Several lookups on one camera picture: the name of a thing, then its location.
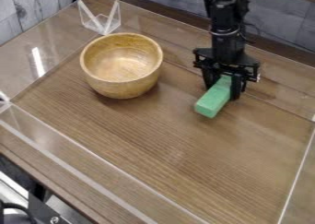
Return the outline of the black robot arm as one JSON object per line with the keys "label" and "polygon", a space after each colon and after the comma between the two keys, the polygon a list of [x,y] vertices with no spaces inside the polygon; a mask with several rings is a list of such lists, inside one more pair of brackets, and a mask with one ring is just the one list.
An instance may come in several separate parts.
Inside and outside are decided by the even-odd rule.
{"label": "black robot arm", "polygon": [[237,100],[246,82],[258,81],[260,62],[245,53],[248,0],[202,0],[210,19],[212,46],[193,50],[194,68],[201,70],[206,88],[228,77],[228,99]]}

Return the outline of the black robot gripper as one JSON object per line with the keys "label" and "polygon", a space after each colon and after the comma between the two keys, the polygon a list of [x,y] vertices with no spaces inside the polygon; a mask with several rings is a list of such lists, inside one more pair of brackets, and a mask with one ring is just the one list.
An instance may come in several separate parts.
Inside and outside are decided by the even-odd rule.
{"label": "black robot gripper", "polygon": [[194,48],[194,68],[201,70],[205,89],[209,89],[221,75],[230,76],[229,99],[237,100],[245,89],[245,81],[260,79],[260,62],[244,51],[245,32],[212,33],[212,47]]}

